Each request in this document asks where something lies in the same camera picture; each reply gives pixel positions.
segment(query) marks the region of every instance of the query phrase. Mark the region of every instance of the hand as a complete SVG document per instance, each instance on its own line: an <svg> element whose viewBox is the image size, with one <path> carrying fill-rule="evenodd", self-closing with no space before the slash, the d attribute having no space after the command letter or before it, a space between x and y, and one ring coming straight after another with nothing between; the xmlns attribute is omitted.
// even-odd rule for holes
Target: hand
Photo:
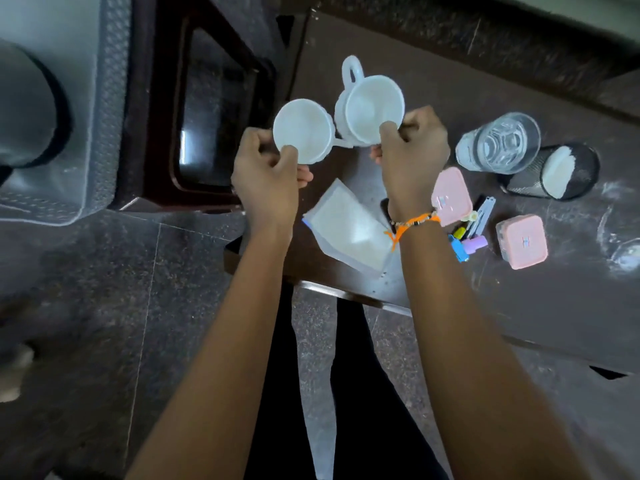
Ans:
<svg viewBox="0 0 640 480"><path fill-rule="evenodd" d="M382 123L380 137L371 158L382 166L390 217L405 222L430 211L433 188L451 154L447 130L433 108L407 113L399 130L391 121Z"/></svg>
<svg viewBox="0 0 640 480"><path fill-rule="evenodd" d="M298 151L285 146L282 152L260 151L275 147L270 130L247 128L236 154L231 175L242 201L252 234L276 230L291 240L298 212L298 189L306 187L313 174L306 165L297 165Z"/></svg>

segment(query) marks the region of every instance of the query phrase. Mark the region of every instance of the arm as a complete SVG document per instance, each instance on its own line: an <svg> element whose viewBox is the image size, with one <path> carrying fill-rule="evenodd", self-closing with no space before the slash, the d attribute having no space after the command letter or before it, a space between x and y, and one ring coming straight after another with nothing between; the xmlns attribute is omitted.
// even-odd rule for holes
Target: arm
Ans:
<svg viewBox="0 0 640 480"><path fill-rule="evenodd" d="M263 155L271 132L245 131L232 182L252 236L200 351L137 455L128 479L241 479L251 448L298 209L295 148Z"/></svg>
<svg viewBox="0 0 640 480"><path fill-rule="evenodd" d="M446 130L430 107L409 113L405 124L404 139L393 123L382 125L377 155L395 221L428 210L424 203L449 157ZM409 229L400 247L429 397L454 476L587 479L545 398L482 316L440 225Z"/></svg>

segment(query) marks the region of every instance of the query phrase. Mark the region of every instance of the yellow marker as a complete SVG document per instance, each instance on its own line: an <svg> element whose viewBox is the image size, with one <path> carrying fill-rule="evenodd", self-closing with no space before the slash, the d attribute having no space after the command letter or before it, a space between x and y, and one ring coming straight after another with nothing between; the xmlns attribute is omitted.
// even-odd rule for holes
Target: yellow marker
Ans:
<svg viewBox="0 0 640 480"><path fill-rule="evenodd" d="M457 240L462 239L462 236L464 236L464 234L467 232L467 228L462 226L459 227L453 234L452 236L455 237Z"/></svg>

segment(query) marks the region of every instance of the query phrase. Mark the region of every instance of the mug handle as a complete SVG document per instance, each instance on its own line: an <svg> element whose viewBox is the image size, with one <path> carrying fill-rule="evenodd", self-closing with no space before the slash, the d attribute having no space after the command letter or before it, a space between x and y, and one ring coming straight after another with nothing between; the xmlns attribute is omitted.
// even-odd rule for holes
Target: mug handle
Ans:
<svg viewBox="0 0 640 480"><path fill-rule="evenodd" d="M355 55L348 56L342 62L342 83L345 89L350 89L364 79L362 64Z"/></svg>
<svg viewBox="0 0 640 480"><path fill-rule="evenodd" d="M341 138L333 138L332 146L340 146L341 148L353 148L352 143L349 143L347 140Z"/></svg>

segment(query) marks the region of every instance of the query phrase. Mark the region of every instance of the glass of water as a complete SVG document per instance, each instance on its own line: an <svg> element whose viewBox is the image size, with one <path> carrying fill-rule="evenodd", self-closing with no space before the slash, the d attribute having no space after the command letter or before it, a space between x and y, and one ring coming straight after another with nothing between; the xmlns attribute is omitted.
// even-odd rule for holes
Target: glass of water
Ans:
<svg viewBox="0 0 640 480"><path fill-rule="evenodd" d="M532 117L509 112L462 136L456 159L468 170L510 175L536 158L540 142L540 128Z"/></svg>

